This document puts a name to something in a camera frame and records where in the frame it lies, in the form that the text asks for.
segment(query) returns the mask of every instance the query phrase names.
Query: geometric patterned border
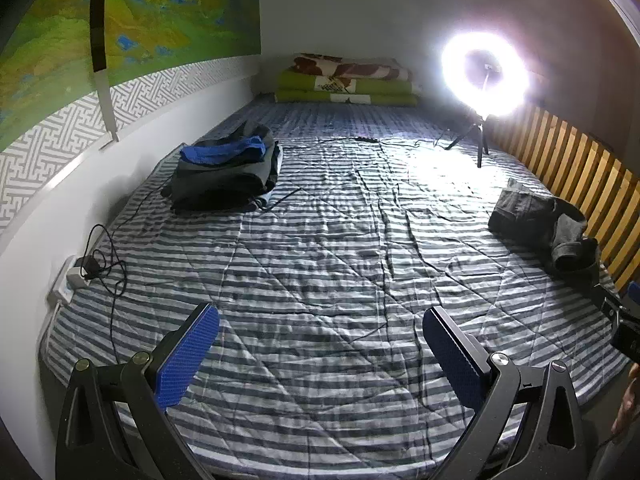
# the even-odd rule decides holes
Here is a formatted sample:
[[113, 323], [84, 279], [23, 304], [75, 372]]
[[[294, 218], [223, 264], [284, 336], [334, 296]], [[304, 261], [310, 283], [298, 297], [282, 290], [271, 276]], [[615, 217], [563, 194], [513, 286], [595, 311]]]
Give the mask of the geometric patterned border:
[[[258, 56], [191, 63], [111, 88], [118, 129], [209, 86], [258, 73]], [[0, 153], [0, 235], [55, 174], [106, 134], [96, 92], [36, 124]]]

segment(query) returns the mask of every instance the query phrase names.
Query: striped quilt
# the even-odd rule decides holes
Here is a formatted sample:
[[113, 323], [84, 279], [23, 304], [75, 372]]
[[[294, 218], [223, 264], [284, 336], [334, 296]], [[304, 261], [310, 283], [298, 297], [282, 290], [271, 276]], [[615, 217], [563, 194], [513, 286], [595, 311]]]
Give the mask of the striped quilt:
[[[441, 130], [419, 108], [258, 99], [220, 136], [245, 119], [270, 126], [284, 149], [272, 204], [297, 193], [247, 214], [176, 216], [156, 192], [140, 205], [171, 175], [176, 150], [113, 224], [140, 207], [115, 236], [129, 270], [114, 314], [121, 360], [153, 349], [201, 301], [220, 310], [215, 345], [168, 410], [214, 474], [428, 476], [473, 416], [422, 337], [431, 305], [517, 364], [563, 359], [581, 403], [626, 364], [588, 300], [487, 230], [509, 177], [545, 192], [512, 156], [492, 150], [476, 168], [475, 145], [444, 151], [447, 138], [435, 142]], [[106, 282], [119, 278], [114, 270]], [[602, 281], [612, 286], [604, 271]], [[114, 363], [110, 307], [94, 280], [58, 311], [42, 352], [63, 383], [79, 358]]]

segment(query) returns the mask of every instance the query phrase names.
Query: wooden bed rail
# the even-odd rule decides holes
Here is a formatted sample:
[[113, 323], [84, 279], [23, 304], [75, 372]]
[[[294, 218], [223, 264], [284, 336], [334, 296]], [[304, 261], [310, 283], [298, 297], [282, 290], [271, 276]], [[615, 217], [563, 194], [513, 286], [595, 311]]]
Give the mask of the wooden bed rail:
[[602, 261], [621, 292], [640, 270], [640, 182], [600, 142], [546, 110], [525, 105], [490, 121], [488, 135], [554, 195], [589, 220]]

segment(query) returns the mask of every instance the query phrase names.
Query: bed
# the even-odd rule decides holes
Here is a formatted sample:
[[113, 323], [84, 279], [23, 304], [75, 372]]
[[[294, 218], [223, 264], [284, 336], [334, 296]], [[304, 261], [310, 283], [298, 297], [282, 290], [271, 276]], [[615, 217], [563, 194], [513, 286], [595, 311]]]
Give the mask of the bed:
[[[217, 131], [246, 119], [271, 127], [284, 149], [272, 204], [297, 193], [269, 212], [177, 216], [156, 192], [176, 149], [112, 224], [137, 212], [114, 237], [129, 271], [113, 325], [121, 360], [153, 349], [200, 302], [220, 310], [215, 345], [169, 409], [214, 474], [428, 476], [473, 416], [422, 337], [431, 305], [517, 364], [563, 359], [581, 404], [625, 366], [587, 299], [487, 230], [509, 177], [548, 193], [516, 158], [492, 150], [476, 168], [476, 146], [444, 151], [446, 133], [420, 108], [259, 98]], [[604, 268], [601, 280], [614, 290]], [[110, 308], [94, 280], [57, 312], [42, 357], [63, 384], [80, 358], [114, 363]]]

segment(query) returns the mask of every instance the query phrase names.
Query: ring light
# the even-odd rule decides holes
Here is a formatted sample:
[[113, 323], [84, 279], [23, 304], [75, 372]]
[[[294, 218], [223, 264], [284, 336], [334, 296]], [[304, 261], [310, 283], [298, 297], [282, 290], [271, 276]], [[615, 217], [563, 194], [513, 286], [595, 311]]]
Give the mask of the ring light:
[[[465, 57], [476, 50], [489, 52], [500, 64], [502, 80], [492, 88], [480, 89], [466, 76]], [[442, 68], [451, 91], [482, 120], [515, 110], [523, 102], [529, 86], [527, 69], [515, 49], [503, 38], [488, 32], [468, 32], [452, 38], [442, 53]]]

